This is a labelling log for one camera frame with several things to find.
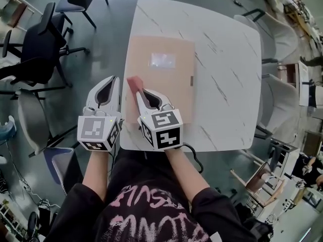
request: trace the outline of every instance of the black t-shirt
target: black t-shirt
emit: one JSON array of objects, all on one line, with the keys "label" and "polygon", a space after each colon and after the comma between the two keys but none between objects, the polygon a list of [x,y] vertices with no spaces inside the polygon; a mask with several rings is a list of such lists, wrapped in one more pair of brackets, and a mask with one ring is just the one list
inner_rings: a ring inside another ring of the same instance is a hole
[{"label": "black t-shirt", "polygon": [[306,182],[306,187],[311,187],[312,185],[316,184],[316,179],[321,175],[321,173],[317,169],[323,168],[322,163],[318,159],[316,159],[312,165],[312,171],[303,175],[303,167],[307,165],[309,161],[309,158],[300,155],[292,172],[292,175],[297,176]]},{"label": "black t-shirt", "polygon": [[105,206],[93,190],[76,184],[45,242],[256,241],[229,198],[214,189],[198,193],[190,213],[159,187],[153,180],[126,186]]}]

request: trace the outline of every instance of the forearm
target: forearm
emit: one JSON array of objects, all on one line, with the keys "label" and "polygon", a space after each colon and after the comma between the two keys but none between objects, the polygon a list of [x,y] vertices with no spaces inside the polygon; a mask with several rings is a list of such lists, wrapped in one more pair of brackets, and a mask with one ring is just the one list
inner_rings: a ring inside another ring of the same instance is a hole
[{"label": "forearm", "polygon": [[203,189],[209,188],[208,183],[195,169],[181,149],[165,151],[174,173],[187,197],[192,202],[193,198]]},{"label": "forearm", "polygon": [[312,166],[315,161],[316,161],[316,158],[315,157],[311,158],[310,161],[309,161],[309,163],[308,163],[308,165],[309,166]]},{"label": "forearm", "polygon": [[107,152],[93,151],[87,164],[83,185],[91,188],[101,198],[105,199],[107,188]]}]

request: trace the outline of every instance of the metal rack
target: metal rack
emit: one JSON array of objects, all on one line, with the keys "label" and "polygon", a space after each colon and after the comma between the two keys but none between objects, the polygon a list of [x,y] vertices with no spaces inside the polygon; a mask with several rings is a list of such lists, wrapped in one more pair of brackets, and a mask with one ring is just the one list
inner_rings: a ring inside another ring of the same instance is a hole
[{"label": "metal rack", "polygon": [[284,13],[286,15],[297,13],[304,19],[305,23],[309,21],[309,13],[305,8],[305,4],[301,0],[294,1],[293,3],[284,5]]},{"label": "metal rack", "polygon": [[0,218],[4,219],[6,222],[4,224],[7,224],[10,226],[11,232],[16,236],[16,239],[19,240],[19,237],[21,238],[20,241],[22,241],[23,237],[25,236],[26,229],[21,225],[21,223],[14,217],[14,222],[17,224],[14,224],[11,220],[9,220],[6,217],[6,214],[10,211],[10,208],[6,206],[5,204],[0,204]]}]

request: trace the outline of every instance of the marble table top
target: marble table top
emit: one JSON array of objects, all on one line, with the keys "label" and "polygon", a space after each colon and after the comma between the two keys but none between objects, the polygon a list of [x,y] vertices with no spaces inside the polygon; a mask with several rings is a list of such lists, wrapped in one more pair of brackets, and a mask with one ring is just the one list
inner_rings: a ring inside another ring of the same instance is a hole
[{"label": "marble table top", "polygon": [[[257,31],[201,7],[171,0],[138,0],[130,36],[183,38],[195,43],[193,122],[184,125],[184,142],[196,151],[251,146],[261,86],[260,35]],[[128,88],[124,79],[123,118]],[[121,147],[152,151],[138,127],[123,122]]]}]

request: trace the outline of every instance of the gray floor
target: gray floor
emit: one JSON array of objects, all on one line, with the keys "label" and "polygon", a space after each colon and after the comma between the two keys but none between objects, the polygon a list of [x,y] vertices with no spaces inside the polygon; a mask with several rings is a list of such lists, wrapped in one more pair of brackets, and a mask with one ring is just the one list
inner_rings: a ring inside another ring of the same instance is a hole
[{"label": "gray floor", "polygon": [[[48,2],[59,0],[27,0],[39,10],[43,10]],[[243,8],[236,6],[232,0],[176,0],[189,4],[201,6],[221,14],[233,17],[235,14],[242,14],[254,8],[266,10],[263,0],[238,0]],[[121,79],[124,74],[127,47],[130,29],[135,11],[137,0],[109,0],[110,6],[107,7],[104,0],[94,0],[88,9],[88,14],[97,25],[94,30],[90,23],[81,13],[69,13],[68,16],[73,21],[74,34],[68,37],[70,48],[85,46],[90,48],[91,54],[86,56],[79,52],[62,59],[62,65],[67,78],[73,83],[72,89],[61,91],[49,91],[44,94],[46,100],[43,102],[50,129],[54,135],[61,133],[73,126],[77,122],[77,117],[82,113],[86,97],[89,90],[111,75],[117,75]],[[33,15],[26,20],[29,26],[38,21],[38,15]],[[265,56],[272,57],[275,54],[274,41],[267,27],[260,21],[261,35],[265,42]],[[277,74],[277,67],[268,66],[263,69],[263,73]],[[55,72],[48,87],[59,86],[62,82]],[[12,90],[9,84],[3,85]],[[24,178],[29,182],[34,193],[42,198],[49,199],[51,203],[61,204],[64,194],[61,187],[54,183],[47,169],[42,154],[28,158],[32,148],[27,143],[17,116],[17,102],[9,101],[8,96],[0,98],[0,121],[4,123],[9,114],[13,115],[17,121],[17,135],[10,140],[9,145],[13,159]],[[76,135],[71,135],[64,140],[60,147],[68,147],[75,143]],[[268,141],[254,139],[251,150],[259,157],[266,158]],[[82,170],[86,168],[89,153],[84,149],[77,148],[77,156]],[[10,158],[5,146],[0,147],[0,154],[7,159]],[[230,169],[234,168],[239,175],[248,179],[254,172],[254,166],[237,151],[199,153],[198,157],[204,164],[203,176],[212,187],[219,187],[221,191],[230,195],[230,190],[235,188],[242,189],[241,185],[230,175]],[[19,187],[17,175],[11,165],[1,166],[10,189],[14,194],[18,204],[22,208],[26,217],[35,207],[30,198]]]}]

